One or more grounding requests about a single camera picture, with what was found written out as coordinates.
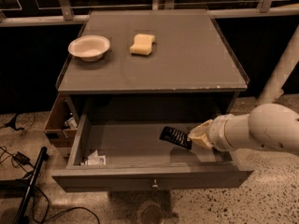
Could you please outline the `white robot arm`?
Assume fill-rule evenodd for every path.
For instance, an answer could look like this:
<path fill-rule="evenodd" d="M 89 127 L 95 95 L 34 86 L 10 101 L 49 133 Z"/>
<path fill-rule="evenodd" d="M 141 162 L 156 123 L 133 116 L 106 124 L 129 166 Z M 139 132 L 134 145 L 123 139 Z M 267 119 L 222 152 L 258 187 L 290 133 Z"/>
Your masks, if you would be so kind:
<path fill-rule="evenodd" d="M 249 114 L 217 116 L 188 134 L 197 146 L 218 151 L 241 148 L 299 155 L 299 114 L 286 106 L 264 104 Z"/>

